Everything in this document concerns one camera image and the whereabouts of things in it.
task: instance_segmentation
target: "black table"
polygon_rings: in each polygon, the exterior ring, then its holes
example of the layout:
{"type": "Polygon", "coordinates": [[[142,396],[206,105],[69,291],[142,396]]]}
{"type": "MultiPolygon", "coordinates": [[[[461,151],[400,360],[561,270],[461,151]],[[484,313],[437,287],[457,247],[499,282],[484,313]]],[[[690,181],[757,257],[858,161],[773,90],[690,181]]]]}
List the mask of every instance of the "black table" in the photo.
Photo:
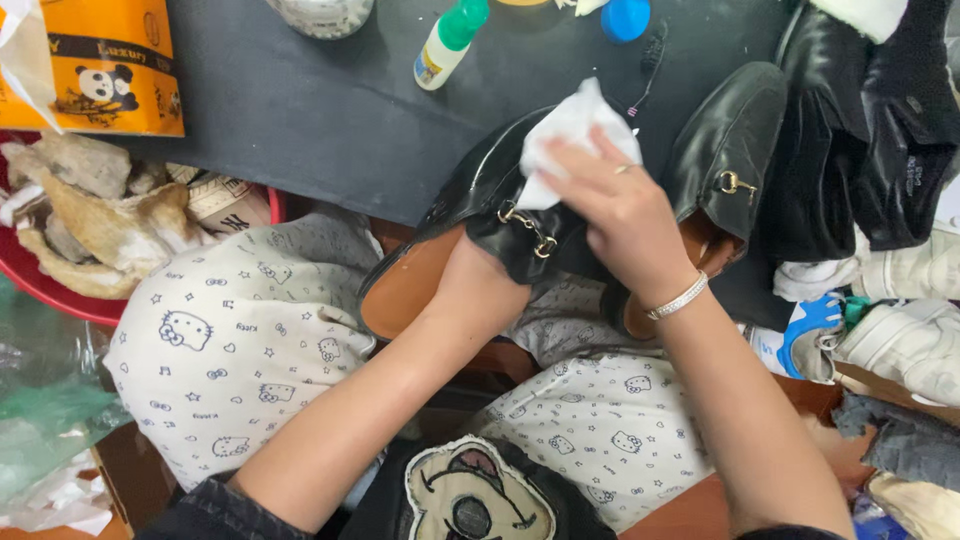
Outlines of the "black table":
{"type": "MultiPolygon", "coordinates": [[[[651,0],[669,36],[653,92],[634,118],[654,178],[673,140],[715,87],[771,60],[798,0],[651,0]]],[[[339,41],[288,27],[264,0],[167,0],[187,137],[105,137],[140,157],[216,170],[415,225],[457,161],[484,135],[555,104],[587,77],[629,107],[646,81],[646,37],[613,45],[600,12],[552,1],[490,0],[491,15],[441,89],[421,90],[413,62],[452,0],[379,0],[339,41]]],[[[734,316],[785,328],[792,306],[770,292],[761,254],[713,280],[734,316]]]]}

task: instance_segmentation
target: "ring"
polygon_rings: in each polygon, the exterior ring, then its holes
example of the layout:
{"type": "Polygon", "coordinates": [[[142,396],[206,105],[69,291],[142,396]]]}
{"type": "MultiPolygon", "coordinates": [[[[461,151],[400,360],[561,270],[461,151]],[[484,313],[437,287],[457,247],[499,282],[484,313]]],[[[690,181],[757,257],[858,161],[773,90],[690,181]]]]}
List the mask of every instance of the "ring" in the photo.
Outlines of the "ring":
{"type": "Polygon", "coordinates": [[[613,170],[613,174],[623,174],[630,170],[631,167],[639,167],[636,163],[628,163],[626,165],[620,165],[613,170]]]}

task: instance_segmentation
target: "white patterned pants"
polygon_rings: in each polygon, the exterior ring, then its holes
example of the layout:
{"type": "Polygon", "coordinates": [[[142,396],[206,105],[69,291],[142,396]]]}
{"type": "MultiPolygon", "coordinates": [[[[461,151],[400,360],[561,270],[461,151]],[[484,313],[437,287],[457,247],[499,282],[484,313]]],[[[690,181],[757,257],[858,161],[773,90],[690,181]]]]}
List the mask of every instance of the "white patterned pants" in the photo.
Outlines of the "white patterned pants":
{"type": "MultiPolygon", "coordinates": [[[[105,364],[187,490],[239,468],[374,346],[356,291],[382,254],[364,219],[321,208],[181,254],[130,299],[105,364]]],[[[508,335],[544,371],[468,428],[563,474],[619,532],[711,469],[669,362],[600,320],[601,291],[572,278],[527,309],[508,335]]]]}

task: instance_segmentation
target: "glue bottle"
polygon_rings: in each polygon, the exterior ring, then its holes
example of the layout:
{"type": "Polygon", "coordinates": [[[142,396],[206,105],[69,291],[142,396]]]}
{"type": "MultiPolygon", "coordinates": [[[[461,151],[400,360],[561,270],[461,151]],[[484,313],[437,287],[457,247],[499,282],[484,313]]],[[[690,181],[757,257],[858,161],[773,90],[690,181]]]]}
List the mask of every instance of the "glue bottle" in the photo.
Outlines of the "glue bottle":
{"type": "Polygon", "coordinates": [[[436,90],[444,85],[489,14],[487,0],[459,0],[440,17],[414,62],[414,80],[421,88],[436,90]]]}

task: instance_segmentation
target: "brown leather insole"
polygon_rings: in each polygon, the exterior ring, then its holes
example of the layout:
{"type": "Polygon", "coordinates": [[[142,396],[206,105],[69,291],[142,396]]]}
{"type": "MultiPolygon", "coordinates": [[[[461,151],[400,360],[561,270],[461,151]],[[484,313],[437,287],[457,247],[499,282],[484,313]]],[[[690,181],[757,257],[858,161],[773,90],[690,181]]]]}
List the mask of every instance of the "brown leather insole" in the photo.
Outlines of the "brown leather insole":
{"type": "Polygon", "coordinates": [[[398,259],[373,284],[360,304],[360,315],[373,333],[395,339],[433,300],[465,227],[461,224],[421,242],[398,259]]]}
{"type": "MultiPolygon", "coordinates": [[[[723,270],[742,243],[714,225],[702,210],[680,222],[679,227],[690,262],[711,278],[723,270]]],[[[657,337],[654,321],[634,295],[630,295],[624,306],[623,326],[637,339],[657,337]]]]}

